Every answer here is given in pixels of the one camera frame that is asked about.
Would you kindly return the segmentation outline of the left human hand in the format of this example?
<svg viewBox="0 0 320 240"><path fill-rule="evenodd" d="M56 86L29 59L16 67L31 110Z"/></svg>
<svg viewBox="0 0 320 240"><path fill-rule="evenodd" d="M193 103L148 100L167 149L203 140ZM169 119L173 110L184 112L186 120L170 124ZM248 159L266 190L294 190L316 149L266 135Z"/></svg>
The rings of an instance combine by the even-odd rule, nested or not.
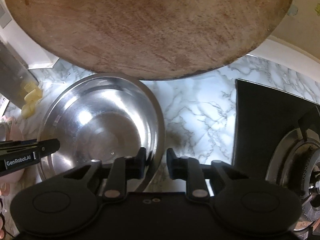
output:
<svg viewBox="0 0 320 240"><path fill-rule="evenodd" d="M10 184L3 183L0 188L0 201L1 201L1 239L4 239L6 231L5 231L5 218L4 218L4 197L8 196L10 193Z"/></svg>

